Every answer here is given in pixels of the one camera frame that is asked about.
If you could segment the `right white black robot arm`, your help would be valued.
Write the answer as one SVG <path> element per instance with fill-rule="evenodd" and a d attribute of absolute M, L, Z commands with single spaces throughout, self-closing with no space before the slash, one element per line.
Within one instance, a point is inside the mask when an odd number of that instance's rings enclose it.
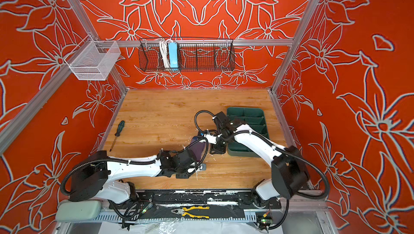
<path fill-rule="evenodd" d="M 200 114 L 211 116 L 216 129 L 201 130 L 197 123 Z M 232 120 L 223 112 L 213 114 L 207 110 L 198 111 L 194 116 L 194 123 L 200 134 L 213 145 L 227 145 L 237 142 L 246 146 L 262 158 L 271 168 L 271 178 L 260 182 L 253 189 L 256 197 L 267 201 L 274 197 L 283 197 L 286 200 L 298 195 L 312 200 L 326 198 L 331 187 L 327 176 L 318 167 L 304 159 L 295 146 L 284 147 L 257 132 L 245 121 Z M 314 169 L 321 176 L 324 190 L 319 195 L 303 193 L 301 188 L 309 181 L 308 167 Z"/>

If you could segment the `purple yellow blue sock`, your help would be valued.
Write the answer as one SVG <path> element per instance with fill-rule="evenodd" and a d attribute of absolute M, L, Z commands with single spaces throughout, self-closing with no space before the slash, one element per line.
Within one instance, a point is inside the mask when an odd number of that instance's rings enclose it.
<path fill-rule="evenodd" d="M 189 149 L 193 151 L 196 156 L 196 161 L 200 162 L 204 154 L 206 142 L 200 137 L 193 137 L 190 142 Z"/>

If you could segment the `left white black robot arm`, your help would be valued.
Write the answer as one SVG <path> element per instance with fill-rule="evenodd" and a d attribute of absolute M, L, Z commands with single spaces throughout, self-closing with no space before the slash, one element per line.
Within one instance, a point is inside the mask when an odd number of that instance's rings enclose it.
<path fill-rule="evenodd" d="M 176 177 L 188 179 L 199 169 L 209 149 L 208 139 L 197 137 L 181 151 L 164 151 L 146 158 L 122 159 L 99 151 L 75 165 L 63 178 L 60 192 L 71 202 L 110 200 L 122 204 L 136 199 L 127 179 Z"/>

